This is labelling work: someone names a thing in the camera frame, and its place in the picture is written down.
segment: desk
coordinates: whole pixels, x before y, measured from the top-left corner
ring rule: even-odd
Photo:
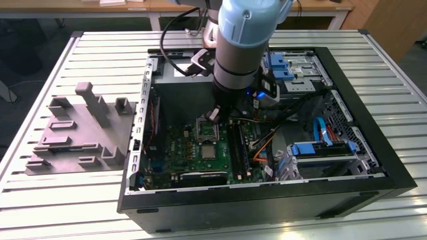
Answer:
[[[329,0],[300,0],[301,16],[333,17],[328,26],[329,30],[341,27],[348,11],[353,5],[348,0],[341,3]],[[145,2],[126,2],[125,5],[100,7],[98,3],[81,2],[81,0],[1,0],[0,18],[2,19],[60,19],[60,18],[134,18],[148,17],[150,29],[160,31],[160,17],[174,17],[186,10],[189,6],[176,5],[166,0],[146,0]],[[297,15],[297,3],[293,3],[289,16]]]
[[[152,238],[117,214],[122,171],[26,176],[26,156],[49,121],[52,96],[81,103],[78,82],[90,81],[105,102],[138,101],[146,50],[157,32],[85,32],[72,37],[0,163],[0,239]],[[165,48],[200,48],[201,37],[170,31]],[[427,99],[369,35],[356,30],[276,31],[272,47],[328,47],[363,103],[412,175],[417,188],[344,218],[177,233],[162,239],[407,239],[427,236]]]

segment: slotted metal surface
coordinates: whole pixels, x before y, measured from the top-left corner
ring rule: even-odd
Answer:
[[[41,136],[52,96],[74,96],[92,82],[105,102],[138,101],[146,50],[160,32],[85,32],[72,38],[0,164],[0,239],[397,239],[427,235],[427,105],[413,84],[369,36],[357,31],[277,31],[272,47],[328,47],[417,188],[344,218],[177,232],[149,236],[116,213],[121,171],[22,174]],[[201,47],[200,37],[166,34],[168,48]]]

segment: floor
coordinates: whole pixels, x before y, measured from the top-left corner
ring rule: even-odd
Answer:
[[[161,19],[164,26],[168,19]],[[42,82],[50,73],[56,60],[69,40],[73,31],[150,31],[146,18],[93,18],[93,19],[65,19],[64,28],[58,28],[53,19],[38,20],[46,42],[34,47],[37,55],[42,61],[41,70],[29,75],[20,76],[13,73],[0,61],[0,79],[8,85],[28,81],[18,87],[12,88],[18,96],[18,102],[10,104],[0,98],[0,160],[10,144],[16,132],[25,119],[26,113],[37,98]],[[173,26],[173,30],[182,30],[184,27],[192,29],[196,22],[186,19]],[[403,71],[412,79],[421,92],[427,94],[427,49],[420,44],[415,44],[399,63]]]

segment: white label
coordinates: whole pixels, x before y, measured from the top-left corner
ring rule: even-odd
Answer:
[[[257,101],[256,99],[253,99],[253,108],[254,109],[260,108],[260,101]]]
[[[180,63],[180,64],[176,64],[176,66],[182,70],[185,71],[185,69],[190,66],[190,63]],[[173,77],[185,77],[176,69],[173,69]]]
[[[129,7],[126,10],[128,11],[146,11],[146,8],[144,8],[144,7]]]
[[[273,176],[273,170],[269,168],[269,166],[265,165],[264,171],[265,171],[265,173],[269,175],[269,177]]]

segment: black computer case frame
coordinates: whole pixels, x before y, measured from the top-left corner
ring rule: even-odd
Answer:
[[[316,54],[385,177],[125,195],[126,161],[117,212],[126,214],[148,233],[342,217],[379,199],[397,196],[416,187],[329,50],[325,47],[276,49],[310,50]]]

